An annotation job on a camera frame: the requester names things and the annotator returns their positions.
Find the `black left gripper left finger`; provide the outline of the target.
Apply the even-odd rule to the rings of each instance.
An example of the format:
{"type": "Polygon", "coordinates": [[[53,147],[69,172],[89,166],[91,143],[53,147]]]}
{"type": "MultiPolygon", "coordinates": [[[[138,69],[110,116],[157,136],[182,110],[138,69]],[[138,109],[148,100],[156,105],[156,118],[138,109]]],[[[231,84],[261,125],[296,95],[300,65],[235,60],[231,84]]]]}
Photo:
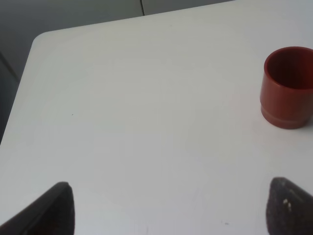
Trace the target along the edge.
{"type": "Polygon", "coordinates": [[[75,206],[69,183],[58,182],[0,226],[2,235],[73,235],[75,206]]]}

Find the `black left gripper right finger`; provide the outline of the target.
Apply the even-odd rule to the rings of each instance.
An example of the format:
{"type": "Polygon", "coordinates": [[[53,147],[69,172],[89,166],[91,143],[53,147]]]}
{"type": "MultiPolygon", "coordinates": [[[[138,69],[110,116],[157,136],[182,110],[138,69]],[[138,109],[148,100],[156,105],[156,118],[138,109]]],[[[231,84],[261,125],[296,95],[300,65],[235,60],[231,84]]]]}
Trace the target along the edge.
{"type": "Polygon", "coordinates": [[[269,187],[266,224],[270,235],[311,235],[313,196],[285,177],[269,187]]]}

